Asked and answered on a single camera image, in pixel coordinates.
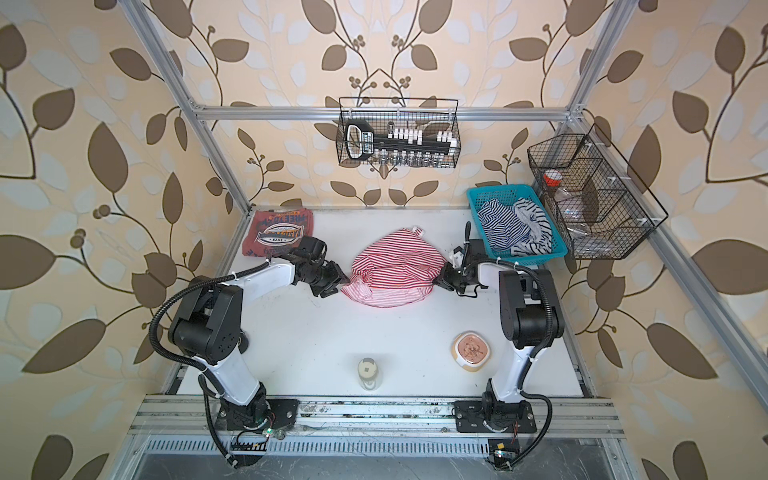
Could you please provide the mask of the striped red white tank top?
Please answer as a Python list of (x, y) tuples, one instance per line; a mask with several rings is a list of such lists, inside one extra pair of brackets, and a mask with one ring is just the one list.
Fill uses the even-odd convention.
[(426, 299), (446, 259), (423, 239), (419, 227), (396, 230), (365, 248), (353, 261), (342, 293), (374, 308), (396, 308)]

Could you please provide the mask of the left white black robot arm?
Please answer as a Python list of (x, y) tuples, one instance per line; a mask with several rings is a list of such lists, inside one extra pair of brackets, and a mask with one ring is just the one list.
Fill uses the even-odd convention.
[(166, 300), (147, 330), (152, 349), (198, 373), (209, 430), (214, 416), (230, 431), (290, 429), (298, 416), (296, 399), (270, 400), (247, 367), (248, 337), (242, 328), (247, 294), (260, 298), (304, 283), (313, 296), (327, 298), (350, 283), (341, 267), (326, 258), (327, 245), (304, 237), (299, 246), (249, 269), (218, 278), (198, 277)]

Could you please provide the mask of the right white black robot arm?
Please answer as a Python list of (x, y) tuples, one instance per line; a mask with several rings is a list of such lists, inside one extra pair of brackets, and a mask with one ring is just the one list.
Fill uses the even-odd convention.
[(460, 433), (508, 435), (508, 440), (489, 441), (488, 463), (497, 471), (511, 471), (550, 429), (552, 400), (528, 392), (525, 382), (535, 362), (563, 336), (565, 322), (549, 270), (488, 257), (483, 242), (470, 237), (471, 229), (468, 221), (463, 245), (433, 284), (470, 299), (477, 299), (480, 290), (495, 289), (507, 344), (480, 398), (454, 402), (452, 416)]

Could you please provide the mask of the navy white striped tank top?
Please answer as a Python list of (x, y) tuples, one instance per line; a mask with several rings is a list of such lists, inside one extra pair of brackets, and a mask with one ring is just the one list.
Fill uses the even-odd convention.
[(545, 211), (530, 199), (512, 205), (492, 199), (481, 206), (478, 219), (494, 254), (524, 257), (553, 251), (552, 226)]

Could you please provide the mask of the beige round container pink lid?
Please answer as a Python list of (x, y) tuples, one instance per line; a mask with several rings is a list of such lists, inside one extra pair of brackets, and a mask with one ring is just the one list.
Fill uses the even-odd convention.
[(450, 352), (454, 361), (468, 372), (479, 371), (491, 357), (489, 344), (474, 331), (459, 334), (453, 340)]

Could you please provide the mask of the teal plastic basket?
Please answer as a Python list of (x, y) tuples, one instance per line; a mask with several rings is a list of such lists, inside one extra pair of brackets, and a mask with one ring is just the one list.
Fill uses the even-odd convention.
[[(546, 213), (553, 230), (553, 251), (547, 255), (537, 256), (524, 256), (513, 257), (504, 254), (494, 254), (488, 246), (488, 241), (485, 234), (482, 231), (480, 220), (478, 219), (478, 212), (481, 206), (492, 199), (498, 199), (505, 205), (512, 205), (516, 200), (521, 198), (527, 198), (534, 201), (540, 206)], [(551, 220), (550, 215), (543, 207), (541, 201), (536, 195), (532, 187), (528, 185), (498, 185), (488, 187), (477, 187), (467, 191), (467, 199), (469, 202), (470, 210), (472, 212), (473, 220), (480, 234), (481, 240), (484, 242), (486, 254), (493, 259), (500, 259), (505, 261), (519, 262), (523, 265), (541, 265), (550, 260), (561, 258), (568, 253), (568, 248), (565, 241), (561, 238), (554, 222)]]

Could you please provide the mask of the small clear jar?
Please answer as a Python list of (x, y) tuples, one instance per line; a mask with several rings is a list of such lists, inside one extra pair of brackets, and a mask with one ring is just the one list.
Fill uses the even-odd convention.
[(379, 387), (381, 372), (374, 359), (370, 357), (363, 358), (358, 363), (357, 372), (363, 389), (374, 391)]

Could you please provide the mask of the black handled bottle rack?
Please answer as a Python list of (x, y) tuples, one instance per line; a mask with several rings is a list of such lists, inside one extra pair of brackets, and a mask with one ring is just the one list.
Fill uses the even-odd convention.
[(461, 139), (448, 122), (353, 119), (338, 126), (336, 147), (340, 161), (455, 162)]

